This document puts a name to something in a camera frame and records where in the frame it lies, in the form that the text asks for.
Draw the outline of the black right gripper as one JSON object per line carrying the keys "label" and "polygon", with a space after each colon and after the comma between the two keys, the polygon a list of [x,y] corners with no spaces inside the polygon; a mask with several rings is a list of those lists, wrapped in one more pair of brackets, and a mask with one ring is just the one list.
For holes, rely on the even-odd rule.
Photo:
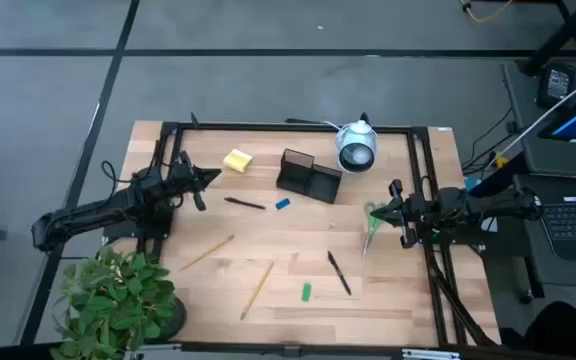
{"label": "black right gripper", "polygon": [[391,182],[389,192],[393,198],[388,203],[373,203],[370,216],[401,228],[400,242],[404,249],[428,240],[431,237],[431,228],[427,222],[428,206],[424,196],[413,193],[404,199],[403,185],[399,179]]}

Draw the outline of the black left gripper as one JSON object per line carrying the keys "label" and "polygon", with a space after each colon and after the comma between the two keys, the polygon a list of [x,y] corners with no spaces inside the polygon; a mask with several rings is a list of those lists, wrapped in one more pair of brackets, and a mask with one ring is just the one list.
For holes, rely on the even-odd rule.
{"label": "black left gripper", "polygon": [[168,195],[181,197],[191,193],[195,206],[199,211],[205,211],[206,205],[201,193],[222,173],[221,169],[199,168],[192,164],[186,151],[180,151],[177,159],[170,167],[168,180]]}

